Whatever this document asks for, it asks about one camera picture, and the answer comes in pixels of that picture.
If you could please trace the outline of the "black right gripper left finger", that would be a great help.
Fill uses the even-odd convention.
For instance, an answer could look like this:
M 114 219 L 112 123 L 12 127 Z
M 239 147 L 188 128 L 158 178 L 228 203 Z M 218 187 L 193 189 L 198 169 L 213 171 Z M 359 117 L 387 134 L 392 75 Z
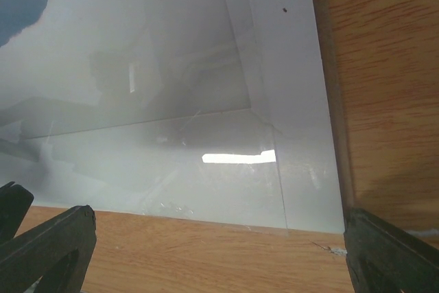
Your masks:
M 80 292 L 96 242 L 90 206 L 58 214 L 1 245 L 1 291 Z

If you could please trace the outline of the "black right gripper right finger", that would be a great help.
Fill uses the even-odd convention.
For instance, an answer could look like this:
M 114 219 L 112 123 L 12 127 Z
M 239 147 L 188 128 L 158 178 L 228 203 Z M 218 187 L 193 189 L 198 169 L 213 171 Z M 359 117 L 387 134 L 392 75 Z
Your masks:
M 344 232 L 355 292 L 437 292 L 438 249 L 358 208 Z

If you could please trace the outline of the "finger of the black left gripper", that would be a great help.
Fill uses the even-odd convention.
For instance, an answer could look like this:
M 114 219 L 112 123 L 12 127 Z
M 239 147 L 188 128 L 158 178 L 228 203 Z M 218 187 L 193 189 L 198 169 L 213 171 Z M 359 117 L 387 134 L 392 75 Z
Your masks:
M 14 238 L 33 200 L 34 195 L 14 181 L 1 187 L 0 235 L 2 242 Z

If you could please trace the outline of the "white mat board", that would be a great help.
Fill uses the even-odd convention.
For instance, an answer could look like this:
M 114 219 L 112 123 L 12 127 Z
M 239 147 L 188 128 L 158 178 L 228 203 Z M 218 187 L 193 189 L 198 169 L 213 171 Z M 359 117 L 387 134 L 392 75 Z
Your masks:
M 232 0 L 246 60 L 259 70 L 257 113 L 274 131 L 287 226 L 341 233 L 342 202 L 312 0 Z

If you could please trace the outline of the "landscape photo with white mat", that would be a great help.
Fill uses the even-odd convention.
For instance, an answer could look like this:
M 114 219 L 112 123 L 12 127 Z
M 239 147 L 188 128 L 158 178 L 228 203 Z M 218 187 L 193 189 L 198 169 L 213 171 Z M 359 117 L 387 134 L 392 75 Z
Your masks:
M 226 0 L 1 0 L 1 125 L 25 139 L 249 106 Z

